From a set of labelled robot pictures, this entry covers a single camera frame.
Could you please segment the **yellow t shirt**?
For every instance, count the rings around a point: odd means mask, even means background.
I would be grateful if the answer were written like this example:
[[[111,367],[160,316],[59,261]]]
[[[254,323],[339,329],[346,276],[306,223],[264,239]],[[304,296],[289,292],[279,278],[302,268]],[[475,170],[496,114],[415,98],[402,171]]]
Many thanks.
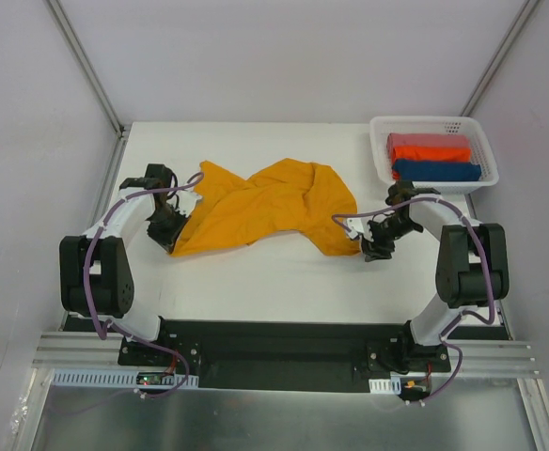
[[[251,245],[279,232],[295,231],[328,257],[353,256],[351,241],[332,216],[357,212],[352,192],[329,165],[284,159],[248,179],[204,161],[202,196],[175,244],[174,257]]]

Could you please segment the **white plastic basket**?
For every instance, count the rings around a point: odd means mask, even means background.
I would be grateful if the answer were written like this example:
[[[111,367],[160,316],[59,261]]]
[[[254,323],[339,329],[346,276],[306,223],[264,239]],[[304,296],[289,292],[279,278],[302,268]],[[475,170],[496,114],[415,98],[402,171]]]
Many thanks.
[[[464,135],[470,143],[471,163],[481,167],[478,181],[415,181],[416,187],[433,188],[440,194],[467,195],[496,185],[499,180],[496,161],[485,132],[470,117],[387,116],[374,117],[369,123],[369,139],[374,167],[380,181],[391,185],[392,165],[386,149],[390,133],[435,133]]]

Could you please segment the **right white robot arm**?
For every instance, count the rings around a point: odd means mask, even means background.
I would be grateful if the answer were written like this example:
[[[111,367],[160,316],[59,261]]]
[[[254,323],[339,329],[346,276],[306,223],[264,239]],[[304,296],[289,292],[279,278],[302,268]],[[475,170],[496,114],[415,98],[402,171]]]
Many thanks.
[[[443,343],[465,318],[492,325],[495,302],[510,287],[506,234],[499,224],[473,221],[432,188],[399,182],[388,190],[386,207],[348,219],[367,262],[392,257],[396,241],[411,232],[429,232],[439,247],[435,295],[408,322],[408,339],[397,346],[399,364],[419,370],[431,358],[429,346]]]

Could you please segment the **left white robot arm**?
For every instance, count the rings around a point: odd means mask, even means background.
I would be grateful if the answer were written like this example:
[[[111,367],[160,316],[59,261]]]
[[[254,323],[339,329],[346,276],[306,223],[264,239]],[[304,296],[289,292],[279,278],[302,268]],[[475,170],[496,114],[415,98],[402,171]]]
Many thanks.
[[[160,334],[162,319],[136,303],[127,249],[141,229],[172,254],[202,196],[202,172],[180,185],[164,164],[150,163],[142,177],[126,178],[116,201],[83,234],[59,243],[60,298],[66,312],[90,319],[100,338],[109,329],[142,340],[139,352],[151,365],[171,357],[172,343]]]

